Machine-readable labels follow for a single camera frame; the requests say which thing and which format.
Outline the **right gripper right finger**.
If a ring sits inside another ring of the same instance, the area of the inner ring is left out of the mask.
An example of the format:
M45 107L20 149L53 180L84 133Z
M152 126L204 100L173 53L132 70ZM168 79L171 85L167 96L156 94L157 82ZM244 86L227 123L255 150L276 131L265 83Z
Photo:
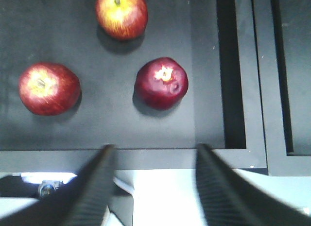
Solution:
M234 172L206 144L196 145L196 187L209 226L309 226L311 218Z

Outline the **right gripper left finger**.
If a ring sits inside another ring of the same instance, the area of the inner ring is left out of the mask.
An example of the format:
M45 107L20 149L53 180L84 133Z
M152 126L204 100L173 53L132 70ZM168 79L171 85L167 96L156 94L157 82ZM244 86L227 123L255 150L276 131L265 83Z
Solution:
M106 145L53 194L1 219L2 226L99 226L113 192L116 148Z

